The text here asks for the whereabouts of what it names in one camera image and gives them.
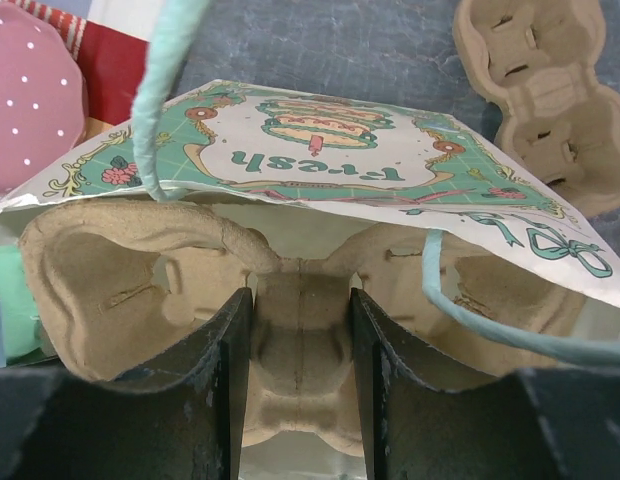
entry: printed illustration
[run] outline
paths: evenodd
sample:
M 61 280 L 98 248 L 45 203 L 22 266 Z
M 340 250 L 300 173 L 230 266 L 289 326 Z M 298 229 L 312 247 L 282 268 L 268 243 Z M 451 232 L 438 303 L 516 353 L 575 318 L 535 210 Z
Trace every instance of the printed illustration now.
M 381 141 L 399 121 L 406 129 L 401 145 Z M 566 217 L 554 198 L 500 164 L 472 131 L 443 114 L 213 82 L 169 104 L 160 131 L 163 180 L 287 202 L 513 207 Z M 135 185 L 134 167 L 121 167 L 121 160 L 134 165 L 131 135 L 129 127 L 111 133 L 91 152 L 64 163 L 68 178 L 50 180 L 45 195 Z M 294 144 L 305 146 L 298 156 L 277 153 L 279 146 Z
M 262 130 L 282 140 L 304 143 L 316 157 L 324 148 L 375 148 L 377 137 L 372 132 L 393 128 L 388 113 L 313 98 L 262 103 L 257 110 L 270 116 Z
M 407 215 L 421 215 L 425 213 L 425 210 L 420 208 L 413 208 L 410 210 L 404 210 Z M 596 278 L 608 278 L 613 275 L 612 267 L 606 262 L 598 252 L 603 252 L 603 249 L 594 243 L 584 243 L 578 240 L 568 240 L 565 235 L 557 231 L 555 228 L 546 225 L 545 223 L 533 222 L 532 220 L 517 215 L 514 213 L 504 213 L 498 215 L 495 213 L 486 212 L 441 212 L 449 215 L 459 215 L 462 217 L 470 218 L 480 225 L 486 225 L 490 227 L 497 227 L 504 239 L 510 245 L 526 248 L 512 231 L 501 220 L 504 216 L 516 218 L 530 225 L 526 228 L 527 240 L 530 250 L 533 254 L 543 260 L 562 260 L 567 257 L 575 258 L 581 263 L 592 276 Z M 549 246 L 542 246 L 541 241 L 545 240 Z

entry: gray surface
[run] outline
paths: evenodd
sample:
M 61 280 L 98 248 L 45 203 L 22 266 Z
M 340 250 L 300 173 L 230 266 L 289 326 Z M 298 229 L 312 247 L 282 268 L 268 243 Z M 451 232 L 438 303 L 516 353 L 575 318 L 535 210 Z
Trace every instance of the gray surface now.
M 72 13 L 81 18 L 88 18 L 88 11 L 92 0 L 39 0 L 50 7 Z
M 217 1 L 175 93 L 237 80 L 451 113 L 492 140 L 501 114 L 468 84 L 451 33 L 457 4 Z M 601 4 L 608 38 L 597 71 L 620 93 L 620 0 Z M 620 255 L 620 209 L 593 224 Z

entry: paper bag handle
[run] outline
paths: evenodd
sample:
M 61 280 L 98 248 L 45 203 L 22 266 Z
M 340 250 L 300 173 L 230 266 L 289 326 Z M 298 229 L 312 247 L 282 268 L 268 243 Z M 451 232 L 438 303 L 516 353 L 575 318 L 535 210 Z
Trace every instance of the paper bag handle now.
M 429 230 L 423 249 L 423 293 L 442 312 L 482 337 L 579 366 L 620 366 L 620 342 L 561 338 L 528 332 L 485 318 L 456 305 L 441 292 L 443 232 Z
M 187 193 L 185 189 L 166 192 L 161 188 L 156 138 L 163 106 L 209 4 L 209 0 L 166 1 L 148 45 L 145 73 L 132 104 L 134 160 L 144 188 L 158 202 L 178 200 Z

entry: bow illustration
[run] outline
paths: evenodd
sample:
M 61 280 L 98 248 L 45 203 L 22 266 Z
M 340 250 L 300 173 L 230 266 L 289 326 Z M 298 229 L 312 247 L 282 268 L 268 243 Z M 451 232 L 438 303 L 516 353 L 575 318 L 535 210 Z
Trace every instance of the bow illustration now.
M 523 243 L 517 240 L 517 237 L 515 237 L 512 234 L 510 229 L 508 229 L 508 227 L 506 227 L 505 224 L 500 221 L 500 220 L 503 220 L 503 217 L 501 215 L 497 215 L 496 213 L 487 213 L 487 212 L 463 212 L 463 213 L 459 213 L 459 215 L 469 217 L 475 222 L 480 223 L 481 225 L 497 227 L 501 231 L 501 234 L 506 239 L 506 242 L 508 242 L 508 245 L 510 246 L 519 245 L 520 247 L 524 247 Z
M 567 256 L 571 256 L 579 260 L 581 265 L 583 265 L 583 267 L 588 270 L 588 272 L 590 272 L 593 276 L 597 278 L 608 278 L 612 276 L 613 271 L 610 264 L 597 254 L 597 252 L 603 251 L 598 245 L 594 243 L 587 244 L 578 240 L 567 240 L 562 234 L 560 234 L 554 228 L 548 225 L 545 225 L 543 223 L 535 223 L 528 220 L 527 218 L 520 217 L 518 215 L 512 216 L 523 220 L 534 227 L 526 228 L 526 232 L 528 234 L 528 240 L 530 240 L 530 248 L 535 253 L 535 255 L 545 260 L 560 260 Z M 546 240 L 553 243 L 555 246 L 546 248 L 540 247 L 539 237 L 545 238 Z M 588 259 L 584 257 L 584 254 L 587 253 L 596 258 L 601 266 L 591 264 Z

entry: cardboard slot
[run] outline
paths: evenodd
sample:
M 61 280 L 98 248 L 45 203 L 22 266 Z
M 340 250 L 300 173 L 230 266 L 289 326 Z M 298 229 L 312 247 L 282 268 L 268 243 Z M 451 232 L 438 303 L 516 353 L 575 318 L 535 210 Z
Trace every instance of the cardboard slot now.
M 420 248 L 391 248 L 386 252 L 388 258 L 402 258 L 402 257 L 420 257 Z
M 565 181 L 566 181 L 565 178 L 557 178 L 556 180 L 550 180 L 549 182 L 546 183 L 546 185 L 548 185 L 550 188 L 555 188 L 565 183 Z
M 492 27 L 493 30 L 498 30 L 499 27 L 502 27 L 503 25 L 509 23 L 512 21 L 512 15 L 504 15 L 503 17 L 501 17 L 501 20 L 499 20 L 499 23 L 497 23 L 494 27 Z
M 576 162 L 577 156 L 579 155 L 579 147 L 575 145 L 574 143 L 570 143 L 570 142 L 566 144 L 566 147 L 568 148 L 568 153 L 570 154 L 572 159 Z
M 537 29 L 530 25 L 530 28 L 526 30 L 526 40 L 528 41 L 530 48 L 539 48 L 538 37 L 539 34 L 537 33 Z
M 512 75 L 514 73 L 523 72 L 524 70 L 527 70 L 528 68 L 530 68 L 530 67 L 528 65 L 525 65 L 525 64 L 524 65 L 519 65 L 518 67 L 514 67 L 513 69 L 508 70 L 506 72 L 506 77 L 508 77 L 508 76 L 510 76 L 510 75 Z

